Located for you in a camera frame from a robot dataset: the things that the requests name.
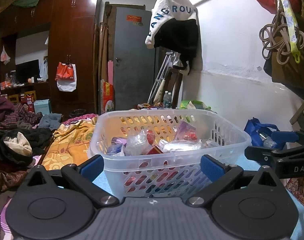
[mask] blue gripper pad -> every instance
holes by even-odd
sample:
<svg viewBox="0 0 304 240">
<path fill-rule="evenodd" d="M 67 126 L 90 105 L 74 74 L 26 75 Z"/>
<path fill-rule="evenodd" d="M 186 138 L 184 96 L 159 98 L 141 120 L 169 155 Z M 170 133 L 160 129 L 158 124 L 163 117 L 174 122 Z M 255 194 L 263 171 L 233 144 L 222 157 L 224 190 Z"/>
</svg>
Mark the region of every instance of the blue gripper pad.
<svg viewBox="0 0 304 240">
<path fill-rule="evenodd" d="M 209 155 L 203 155 L 201 157 L 200 166 L 203 174 L 205 174 L 211 182 L 215 182 L 228 171 L 228 167 L 225 164 L 220 163 Z"/>
<path fill-rule="evenodd" d="M 102 173 L 103 169 L 104 159 L 99 154 L 78 166 L 78 172 L 92 182 Z"/>
</svg>

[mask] purple package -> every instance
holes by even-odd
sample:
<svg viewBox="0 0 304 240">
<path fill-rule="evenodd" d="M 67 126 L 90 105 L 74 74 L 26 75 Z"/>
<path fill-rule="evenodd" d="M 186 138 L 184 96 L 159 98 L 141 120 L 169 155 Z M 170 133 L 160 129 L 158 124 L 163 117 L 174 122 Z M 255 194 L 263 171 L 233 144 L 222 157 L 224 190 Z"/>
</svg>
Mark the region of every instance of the purple package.
<svg viewBox="0 0 304 240">
<path fill-rule="evenodd" d="M 183 140 L 184 135 L 187 132 L 196 132 L 196 128 L 194 126 L 191 126 L 190 124 L 188 124 L 185 121 L 182 121 L 179 125 L 179 128 L 177 129 L 176 133 L 175 133 L 175 137 L 174 137 L 174 141 L 176 140 Z"/>
<path fill-rule="evenodd" d="M 113 137 L 111 142 L 122 143 L 126 146 L 127 139 L 125 137 Z"/>
</svg>

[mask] floral blanket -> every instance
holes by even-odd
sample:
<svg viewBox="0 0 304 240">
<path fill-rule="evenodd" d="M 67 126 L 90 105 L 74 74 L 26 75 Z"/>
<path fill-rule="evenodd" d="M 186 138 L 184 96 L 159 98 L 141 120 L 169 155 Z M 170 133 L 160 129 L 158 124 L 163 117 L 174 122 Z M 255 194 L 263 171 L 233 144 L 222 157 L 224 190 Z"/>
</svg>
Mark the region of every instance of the floral blanket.
<svg viewBox="0 0 304 240">
<path fill-rule="evenodd" d="M 88 159 L 87 150 L 93 136 L 97 117 L 81 120 L 77 124 L 62 124 L 54 133 L 54 142 L 50 146 L 42 165 L 48 170 L 61 169 L 64 165 L 80 165 Z"/>
</svg>

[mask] plastic basket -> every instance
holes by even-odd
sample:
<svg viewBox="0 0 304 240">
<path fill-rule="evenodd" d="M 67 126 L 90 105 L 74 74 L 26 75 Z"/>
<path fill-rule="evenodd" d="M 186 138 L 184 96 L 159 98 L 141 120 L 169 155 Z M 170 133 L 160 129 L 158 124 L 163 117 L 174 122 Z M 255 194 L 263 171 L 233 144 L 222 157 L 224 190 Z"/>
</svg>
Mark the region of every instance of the plastic basket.
<svg viewBox="0 0 304 240">
<path fill-rule="evenodd" d="M 173 140 L 181 121 L 197 128 L 199 138 L 213 139 L 220 147 L 157 155 L 116 157 L 106 155 L 114 136 L 126 137 L 132 130 L 150 128 L 156 142 Z M 88 157 L 101 154 L 104 171 L 113 194 L 122 197 L 188 198 L 210 183 L 200 170 L 200 159 L 209 154 L 226 164 L 234 164 L 251 145 L 250 136 L 235 125 L 206 110 L 116 111 L 98 118 Z"/>
</svg>

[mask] metal screw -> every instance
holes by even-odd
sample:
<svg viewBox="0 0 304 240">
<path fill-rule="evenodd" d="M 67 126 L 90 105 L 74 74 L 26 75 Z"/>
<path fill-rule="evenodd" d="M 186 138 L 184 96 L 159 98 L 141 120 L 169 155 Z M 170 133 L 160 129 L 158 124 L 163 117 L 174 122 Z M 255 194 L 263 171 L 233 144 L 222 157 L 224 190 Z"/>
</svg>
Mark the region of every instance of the metal screw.
<svg viewBox="0 0 304 240">
<path fill-rule="evenodd" d="M 112 205 L 117 201 L 117 199 L 116 199 L 116 197 L 113 197 L 113 196 L 104 196 L 100 199 L 100 201 L 104 205 Z"/>
<path fill-rule="evenodd" d="M 204 199 L 201 197 L 192 197 L 189 199 L 189 203 L 191 205 L 202 205 L 204 203 Z"/>
</svg>

